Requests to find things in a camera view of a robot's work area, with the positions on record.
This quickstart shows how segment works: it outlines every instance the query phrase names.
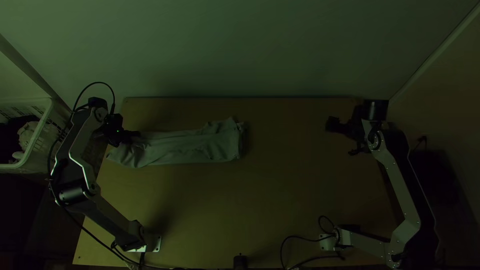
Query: black cable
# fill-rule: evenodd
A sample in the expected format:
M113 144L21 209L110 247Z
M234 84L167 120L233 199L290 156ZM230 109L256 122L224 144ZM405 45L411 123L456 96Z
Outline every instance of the black cable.
M112 95L112 97L113 97L113 103L111 104L111 107L110 107L110 114L111 114L111 115L114 114L114 111L115 111L115 93L114 93L114 90L110 87L110 85L108 85L106 82L103 82L103 81L94 81L94 82L90 83L89 85L85 86L85 88L83 88L83 90L80 92L80 94L79 94L78 97L76 98L75 104L73 105L72 112L75 111L75 109L76 109L76 107L77 107L77 104L79 103L80 97L81 97L82 94L85 92L85 90L87 90L87 89L88 89L89 87L91 87L92 85L96 85L96 84L105 85L105 86L108 87L108 89L110 89L111 95Z
M334 237L333 235L329 235L327 237L323 237L323 238L320 238L320 239L308 239L308 238L305 238L305 237L301 237L301 236L297 236L297 235L290 235L290 236L287 236L283 242L281 243L280 245L280 263L281 263L281 268L284 269L284 270L287 270L287 268L285 268L285 264L284 264L284 256L283 256L283 250L284 250L284 244L285 242L288 240L288 239L300 239L300 240L304 240L304 241L308 241L308 242L320 242L320 241L323 241L325 239L328 239L328 238L332 238Z
M104 244L102 241L100 241L100 239L98 239L95 235L93 235L89 230L87 230L82 224L80 224L75 218L74 216L72 216L72 214L69 213L69 211L67 209L65 209L64 207L62 207L62 209L65 211L65 213L67 214L67 216L69 216L71 218L71 220L78 226L80 227L84 232L86 232L89 236L91 236L95 241L97 241L100 245L102 245L104 248L106 248L107 250L109 250L111 253L115 254L115 256L117 256L120 260L122 261L125 261L121 256L119 256L115 251L113 251L110 247L108 247L106 244Z
M110 248L113 249L114 251L116 251L116 253L118 255L120 255L122 258L124 258L125 261L129 261L129 262L131 262L132 264L135 264L135 265L139 264L138 262L136 262L136 261L130 259L129 257L123 255L123 253L120 250L117 249L117 244L115 243L115 241L113 241L111 243Z
M338 245L340 243L340 230L338 228L335 228L335 224L333 223L333 221L328 218L326 215L321 215L318 217L318 226L320 226L320 230L322 230L325 234L327 235L331 235L331 236L335 236L335 233L334 232L328 232L326 231L323 227L322 227L322 219L326 219L328 222L330 222L331 224L331 227L336 230L336 233L337 233L337 240L336 240L336 244L335 245Z
M423 143L425 142L425 150L427 150L427 136L421 136L420 138L418 138L416 140L418 143L416 144L416 146L413 148L412 151L410 151L410 153L413 153L417 150L417 148Z

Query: robotic arm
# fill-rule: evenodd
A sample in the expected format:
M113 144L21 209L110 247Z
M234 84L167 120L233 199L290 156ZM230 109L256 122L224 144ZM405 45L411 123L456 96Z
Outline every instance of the robotic arm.
M364 233L355 225L339 225L335 237L320 244L330 251L340 251L346 246L364 250L392 269L431 269L439 243L435 219L408 159L410 149L405 135L399 130L382 128L387 107L388 100L365 100L363 105L355 107L346 124L331 116L325 129L356 141L357 149L350 151L350 155L372 154L391 182L404 220L390 239Z
M158 252L161 236L128 220L101 194L97 184L108 144L131 143L137 131L122 128L120 114L109 114L107 102L92 97L88 107L74 111L71 127L55 155L51 189L55 202L71 212L82 213L115 237L124 252Z

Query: wooden tabletop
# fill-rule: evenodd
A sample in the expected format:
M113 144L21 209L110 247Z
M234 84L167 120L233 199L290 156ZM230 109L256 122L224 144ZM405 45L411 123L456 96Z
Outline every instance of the wooden tabletop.
M233 116L248 125L248 151L225 163L125 168L104 160L97 182L128 219L162 232L160 252L145 256L158 267L232 268L242 253L251 268L279 268L282 240L318 238L320 215L390 237L396 224L375 159L349 156L355 143L325 132L328 116L346 121L355 104L349 98L127 98L126 130L199 129ZM107 245L114 239L88 218L84 226ZM318 243L295 239L284 250L287 266L322 255L330 253ZM382 263L355 248L344 256L308 265ZM83 231L73 263L125 266Z

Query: laundry basket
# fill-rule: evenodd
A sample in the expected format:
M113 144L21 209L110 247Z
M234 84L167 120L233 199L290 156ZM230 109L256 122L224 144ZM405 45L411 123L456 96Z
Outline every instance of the laundry basket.
M38 117L39 121L23 157L13 164L0 164L0 173L47 173L50 147L65 127L69 112L51 98L0 100L0 123L7 123L10 119L30 115ZM63 138L60 138L53 149L50 158L52 164L62 140ZM0 143L18 144L19 142L0 141Z

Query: white cloth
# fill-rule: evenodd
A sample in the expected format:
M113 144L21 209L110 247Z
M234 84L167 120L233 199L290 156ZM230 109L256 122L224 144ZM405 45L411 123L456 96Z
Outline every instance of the white cloth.
M131 168L149 165L228 162L240 158L243 123L212 121L201 129L142 132L132 144L121 143L106 156Z

